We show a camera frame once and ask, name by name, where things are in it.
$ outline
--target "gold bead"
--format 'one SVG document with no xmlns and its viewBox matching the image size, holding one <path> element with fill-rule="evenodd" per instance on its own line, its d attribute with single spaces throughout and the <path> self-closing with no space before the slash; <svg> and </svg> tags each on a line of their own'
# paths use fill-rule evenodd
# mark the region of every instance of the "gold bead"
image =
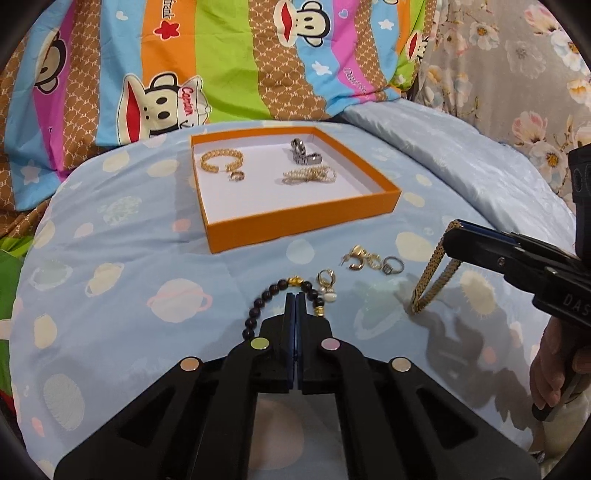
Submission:
<svg viewBox="0 0 591 480">
<path fill-rule="evenodd" d="M 287 279 L 287 283 L 289 284 L 290 287 L 299 287 L 303 281 L 304 281 L 304 279 L 301 277 L 298 277 L 297 275 L 294 275 L 293 277 L 290 277 Z"/>
</svg>

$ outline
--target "light blue fabric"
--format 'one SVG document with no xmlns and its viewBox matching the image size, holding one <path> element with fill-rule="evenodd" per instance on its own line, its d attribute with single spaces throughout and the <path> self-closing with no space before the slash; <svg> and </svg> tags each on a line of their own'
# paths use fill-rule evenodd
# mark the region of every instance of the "light blue fabric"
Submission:
<svg viewBox="0 0 591 480">
<path fill-rule="evenodd" d="M 574 251 L 574 215 L 514 148 L 459 118 L 405 100 L 356 105 L 343 116 L 427 167 L 496 229 Z"/>
<path fill-rule="evenodd" d="M 432 120 L 422 118 L 430 130 Z M 500 275 L 464 265 L 424 313 L 409 318 L 404 311 L 447 224 L 455 218 L 488 222 L 386 142 L 350 125 L 319 128 L 402 188 L 393 213 L 210 255 L 189 147 L 189 135 L 203 127 L 94 158 L 63 184 L 22 269 L 10 341 L 20 426 L 31 457 L 47 472 L 184 356 L 208 361 L 227 354 L 241 341 L 253 299 L 271 283 L 293 274 L 313 280 L 324 268 L 337 274 L 338 299 L 326 307 L 337 338 L 383 361 L 410 358 L 510 439 L 529 446 L 528 369 L 547 321 L 531 297 Z M 410 136 L 416 126 L 408 121 L 403 128 Z M 420 137 L 421 145 L 430 142 L 431 136 Z M 456 155 L 473 155 L 476 147 L 457 139 Z M 517 160 L 514 169 L 525 175 L 527 160 Z M 536 218 L 547 205 L 531 208 Z M 404 273 L 386 277 L 340 266 L 356 244 L 383 257 L 404 257 Z M 97 275 L 103 282 L 91 281 Z M 103 291 L 107 277 L 115 283 Z M 280 294 L 264 315 L 283 305 Z M 265 408 L 275 416 L 267 417 L 265 437 L 275 450 L 251 478 L 344 480 L 331 402 L 267 397 Z"/>
</svg>

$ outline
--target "floral blanket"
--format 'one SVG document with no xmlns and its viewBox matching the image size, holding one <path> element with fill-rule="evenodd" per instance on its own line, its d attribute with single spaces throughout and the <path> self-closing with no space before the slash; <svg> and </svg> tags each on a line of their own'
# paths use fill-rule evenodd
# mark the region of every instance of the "floral blanket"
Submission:
<svg viewBox="0 0 591 480">
<path fill-rule="evenodd" d="M 524 153 L 574 211 L 567 154 L 591 143 L 591 76 L 535 0 L 440 0 L 415 101 Z"/>
</svg>

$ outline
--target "gold ring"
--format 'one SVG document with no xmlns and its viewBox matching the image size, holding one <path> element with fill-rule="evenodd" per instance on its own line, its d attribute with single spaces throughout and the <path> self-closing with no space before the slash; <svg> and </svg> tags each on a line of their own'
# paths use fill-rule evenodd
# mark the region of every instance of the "gold ring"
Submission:
<svg viewBox="0 0 591 480">
<path fill-rule="evenodd" d="M 244 180 L 244 172 L 242 170 L 234 170 L 230 173 L 230 180 L 241 181 Z"/>
<path fill-rule="evenodd" d="M 330 281 L 326 280 L 325 278 L 322 278 L 323 273 L 328 274 L 328 276 L 330 277 Z M 318 273 L 318 275 L 316 275 L 316 280 L 318 280 L 318 285 L 320 285 L 321 287 L 330 288 L 336 282 L 336 275 L 335 275 L 335 272 L 333 272 L 331 269 L 327 268 L 326 270 L 323 270 L 320 273 Z"/>
</svg>

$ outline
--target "beaded bracelet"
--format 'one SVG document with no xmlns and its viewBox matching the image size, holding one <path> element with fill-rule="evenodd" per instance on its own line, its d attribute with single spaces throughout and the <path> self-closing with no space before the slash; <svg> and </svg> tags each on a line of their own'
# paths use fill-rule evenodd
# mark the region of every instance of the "beaded bracelet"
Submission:
<svg viewBox="0 0 591 480">
<path fill-rule="evenodd" d="M 318 317 L 324 316 L 324 299 L 320 296 L 318 290 L 312 288 L 312 283 L 298 277 L 297 275 L 288 279 L 282 278 L 277 283 L 269 286 L 260 297 L 253 302 L 253 307 L 248 312 L 248 318 L 244 322 L 245 329 L 242 331 L 242 338 L 251 340 L 255 336 L 256 320 L 261 316 L 261 308 L 263 308 L 272 298 L 280 291 L 286 290 L 289 287 L 299 287 L 302 292 L 306 294 L 308 300 L 314 306 L 314 313 Z"/>
</svg>

